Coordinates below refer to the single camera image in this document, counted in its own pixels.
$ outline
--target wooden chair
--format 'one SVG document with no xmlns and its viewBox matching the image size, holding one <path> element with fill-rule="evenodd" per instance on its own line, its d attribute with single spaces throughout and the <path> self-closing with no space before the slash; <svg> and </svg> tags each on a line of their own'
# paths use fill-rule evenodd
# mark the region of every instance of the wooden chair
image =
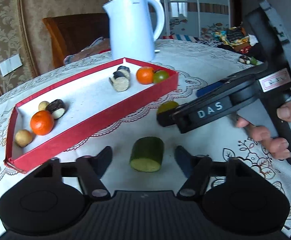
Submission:
<svg viewBox="0 0 291 240">
<path fill-rule="evenodd" d="M 109 38 L 109 18 L 106 13 L 48 17 L 42 21 L 51 35 L 55 68 L 64 65 L 66 56 L 80 52 L 97 38 Z"/>
</svg>

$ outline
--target lace tablecloth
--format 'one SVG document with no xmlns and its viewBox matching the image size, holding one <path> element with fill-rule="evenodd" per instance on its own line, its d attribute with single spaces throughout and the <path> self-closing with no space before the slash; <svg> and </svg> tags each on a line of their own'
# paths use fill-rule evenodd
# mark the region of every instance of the lace tablecloth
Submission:
<svg viewBox="0 0 291 240">
<path fill-rule="evenodd" d="M 175 163 L 173 150 L 177 145 L 182 145 L 194 155 L 209 154 L 214 161 L 227 161 L 233 156 L 241 158 L 281 190 L 291 205 L 291 165 L 287 161 L 273 159 L 262 145 L 247 136 L 244 129 L 235 128 L 230 117 L 223 117 L 182 135 L 176 127 L 163 128 L 156 123 L 156 109 L 162 102 L 172 99 L 180 104 L 189 102 L 196 98 L 197 89 L 247 68 L 247 65 L 238 62 L 239 55 L 203 44 L 177 40 L 158 40 L 156 48 L 160 52 L 156 54 L 153 63 L 179 72 L 178 89 L 60 153 L 58 157 L 61 161 L 69 162 L 79 156 L 94 155 L 110 145 L 114 158 L 102 181 L 111 194 L 114 190 L 177 192 L 186 178 Z M 0 197 L 26 176 L 3 164 L 7 125 L 14 105 L 55 82 L 110 60 L 110 52 L 85 58 L 28 81 L 0 97 Z M 165 143 L 162 169 L 152 174 L 137 172 L 128 166 L 132 144 L 146 136 L 160 137 Z M 224 178 L 213 178 L 210 187 L 223 181 Z M 64 182 L 79 188 L 74 178 L 64 178 Z M 260 211 L 260 223 L 266 222 L 267 214 Z M 291 235 L 291 210 L 282 230 L 288 236 Z M 3 232 L 4 227 L 0 221 L 0 235 Z"/>
</svg>

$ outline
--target patterned wallpaper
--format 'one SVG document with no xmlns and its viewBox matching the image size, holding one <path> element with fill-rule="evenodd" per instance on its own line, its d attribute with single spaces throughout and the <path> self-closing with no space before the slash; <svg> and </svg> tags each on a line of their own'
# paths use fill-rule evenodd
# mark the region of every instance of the patterned wallpaper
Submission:
<svg viewBox="0 0 291 240">
<path fill-rule="evenodd" d="M 51 38 L 42 18 L 104 12 L 108 0 L 23 0 L 24 20 L 32 55 L 39 72 L 53 70 Z"/>
<path fill-rule="evenodd" d="M 0 72 L 0 88 L 2 93 L 6 93 L 12 88 L 32 79 L 28 60 L 20 40 L 16 0 L 0 0 L 0 62 L 18 53 L 23 62 L 23 66 L 5 77 L 2 77 Z"/>
</svg>

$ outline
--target white electric kettle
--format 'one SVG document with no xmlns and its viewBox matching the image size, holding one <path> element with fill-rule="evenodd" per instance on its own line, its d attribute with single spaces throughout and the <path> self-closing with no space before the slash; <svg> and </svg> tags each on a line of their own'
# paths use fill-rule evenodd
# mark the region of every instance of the white electric kettle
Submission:
<svg viewBox="0 0 291 240">
<path fill-rule="evenodd" d="M 153 33 L 149 6 L 157 14 Z M 154 42 L 164 27 L 164 10 L 160 0 L 109 0 L 103 5 L 110 19 L 112 58 L 154 59 Z"/>
</svg>

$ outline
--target wall switch panel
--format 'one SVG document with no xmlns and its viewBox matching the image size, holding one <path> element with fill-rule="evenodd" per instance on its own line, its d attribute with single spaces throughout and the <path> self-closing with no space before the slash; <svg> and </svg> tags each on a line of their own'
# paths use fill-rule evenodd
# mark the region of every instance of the wall switch panel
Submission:
<svg viewBox="0 0 291 240">
<path fill-rule="evenodd" d="M 0 63 L 0 71 L 2 73 L 2 76 L 8 75 L 10 72 L 14 71 L 18 67 L 22 66 L 22 62 L 20 59 L 20 55 L 14 55 L 11 58 L 8 58 L 7 60 Z"/>
</svg>

